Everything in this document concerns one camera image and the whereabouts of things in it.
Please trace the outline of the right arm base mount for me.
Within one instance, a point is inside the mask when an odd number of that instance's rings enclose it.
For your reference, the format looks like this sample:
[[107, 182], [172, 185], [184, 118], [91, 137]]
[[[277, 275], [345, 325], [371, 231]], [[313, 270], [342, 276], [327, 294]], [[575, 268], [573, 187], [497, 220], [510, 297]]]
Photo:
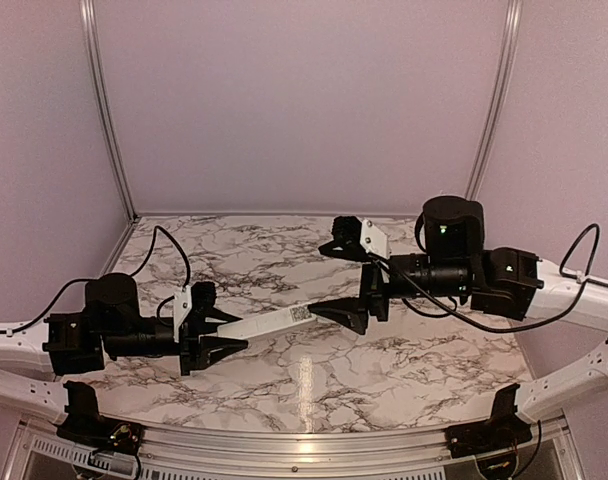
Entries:
[[517, 416], [516, 393], [519, 388], [519, 384], [512, 384], [498, 390], [487, 419], [445, 429], [452, 458], [513, 448], [533, 438], [530, 423]]

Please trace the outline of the white remote control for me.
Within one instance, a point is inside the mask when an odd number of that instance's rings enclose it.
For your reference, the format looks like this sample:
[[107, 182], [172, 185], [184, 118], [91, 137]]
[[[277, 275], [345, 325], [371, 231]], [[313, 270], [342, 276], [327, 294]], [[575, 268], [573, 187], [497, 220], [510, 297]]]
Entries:
[[301, 304], [220, 324], [216, 334], [220, 338], [251, 340], [290, 331], [316, 321], [317, 316], [309, 311], [308, 305]]

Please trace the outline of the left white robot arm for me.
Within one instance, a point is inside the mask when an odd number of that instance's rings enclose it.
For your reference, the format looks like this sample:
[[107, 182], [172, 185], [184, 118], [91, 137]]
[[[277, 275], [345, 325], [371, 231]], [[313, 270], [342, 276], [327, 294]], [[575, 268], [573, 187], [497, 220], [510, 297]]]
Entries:
[[222, 335], [242, 320], [216, 308], [211, 282], [171, 296], [169, 317], [141, 314], [137, 284], [128, 274], [110, 273], [83, 285], [79, 312], [45, 312], [18, 326], [0, 324], [0, 401], [55, 425], [70, 421], [90, 445], [109, 438], [110, 423], [99, 413], [94, 389], [73, 376], [128, 357], [174, 357], [188, 376], [248, 346], [246, 335]]

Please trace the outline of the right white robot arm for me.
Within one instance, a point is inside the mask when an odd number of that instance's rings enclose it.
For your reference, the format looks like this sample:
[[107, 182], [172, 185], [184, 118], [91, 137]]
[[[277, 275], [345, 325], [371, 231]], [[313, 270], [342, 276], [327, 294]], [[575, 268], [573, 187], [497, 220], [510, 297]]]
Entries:
[[[583, 325], [608, 335], [608, 282], [588, 269], [572, 273], [536, 254], [484, 247], [482, 205], [443, 195], [426, 201], [415, 223], [417, 254], [393, 255], [388, 237], [368, 220], [353, 216], [334, 219], [332, 240], [319, 251], [330, 258], [362, 265], [356, 297], [314, 303], [309, 311], [363, 335], [370, 318], [389, 317], [389, 303], [423, 298], [438, 308], [439, 317], [455, 317], [486, 333], [484, 325], [461, 307], [516, 321], [514, 334], [557, 321]], [[499, 390], [492, 413], [479, 430], [490, 448], [499, 448], [527, 424], [542, 419], [567, 402], [608, 390], [608, 337], [579, 360], [528, 384]]]

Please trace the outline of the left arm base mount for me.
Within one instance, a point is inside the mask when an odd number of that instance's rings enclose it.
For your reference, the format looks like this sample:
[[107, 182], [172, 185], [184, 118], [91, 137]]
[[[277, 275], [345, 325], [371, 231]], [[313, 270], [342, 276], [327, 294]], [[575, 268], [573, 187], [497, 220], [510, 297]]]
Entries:
[[102, 415], [95, 390], [82, 382], [67, 381], [65, 418], [57, 424], [60, 438], [100, 451], [135, 456], [139, 452], [143, 425]]

